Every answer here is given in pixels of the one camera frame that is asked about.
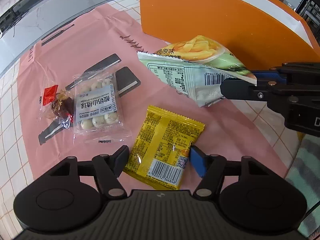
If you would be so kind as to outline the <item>fries snack bag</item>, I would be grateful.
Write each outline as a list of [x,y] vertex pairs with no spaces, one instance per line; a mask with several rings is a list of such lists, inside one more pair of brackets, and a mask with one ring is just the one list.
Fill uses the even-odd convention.
[[138,59],[163,83],[194,100],[199,107],[223,98],[220,86],[225,79],[240,79],[257,84],[257,78],[226,47],[197,35],[153,54],[139,51]]

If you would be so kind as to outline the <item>yogurt ball clear packet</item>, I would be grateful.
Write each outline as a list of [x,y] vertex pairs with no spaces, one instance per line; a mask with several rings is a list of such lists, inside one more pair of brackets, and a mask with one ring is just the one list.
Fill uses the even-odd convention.
[[118,67],[73,76],[73,144],[127,143],[132,138],[120,101]]

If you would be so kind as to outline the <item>yellow snack packet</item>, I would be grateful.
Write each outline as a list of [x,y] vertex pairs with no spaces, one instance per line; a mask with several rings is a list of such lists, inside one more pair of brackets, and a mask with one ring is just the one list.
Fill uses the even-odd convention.
[[149,105],[124,172],[156,190],[178,190],[205,124]]

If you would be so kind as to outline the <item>red date candy packet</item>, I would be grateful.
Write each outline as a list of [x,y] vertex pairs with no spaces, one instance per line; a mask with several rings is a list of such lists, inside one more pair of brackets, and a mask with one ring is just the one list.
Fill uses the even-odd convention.
[[50,119],[64,128],[73,124],[74,99],[73,94],[59,85],[52,85],[43,89],[40,98],[39,120]]

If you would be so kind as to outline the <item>orange white storage box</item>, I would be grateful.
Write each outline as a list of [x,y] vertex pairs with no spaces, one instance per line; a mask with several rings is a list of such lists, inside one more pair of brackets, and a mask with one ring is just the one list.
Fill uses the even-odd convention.
[[144,33],[175,43],[197,35],[227,47],[250,70],[288,62],[319,62],[319,45],[306,23],[311,43],[267,13],[241,0],[140,0]]

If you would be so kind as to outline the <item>pink bottle print mat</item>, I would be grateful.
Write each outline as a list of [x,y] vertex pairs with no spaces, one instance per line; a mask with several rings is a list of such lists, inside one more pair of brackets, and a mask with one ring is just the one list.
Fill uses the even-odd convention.
[[136,136],[154,105],[205,124],[197,146],[204,152],[239,160],[251,155],[284,176],[292,164],[290,151],[283,143],[283,120],[278,114],[271,122],[263,102],[221,100],[209,107],[197,103],[164,84],[137,58],[134,44],[157,50],[164,42],[146,35],[128,12],[102,5],[69,25],[47,44],[37,43],[20,59],[17,94],[26,153],[34,178],[68,155],[81,160],[98,153],[110,153],[115,143],[85,142],[74,138],[72,129],[52,128],[51,120],[40,113],[40,96],[45,86],[63,88],[76,74],[111,55],[120,59],[119,87],[125,125]]

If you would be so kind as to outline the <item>white marble tv cabinet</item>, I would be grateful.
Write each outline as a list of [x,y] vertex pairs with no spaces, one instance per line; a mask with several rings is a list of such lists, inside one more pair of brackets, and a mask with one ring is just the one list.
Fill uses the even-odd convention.
[[44,0],[1,35],[1,75],[35,42],[90,9],[112,0]]

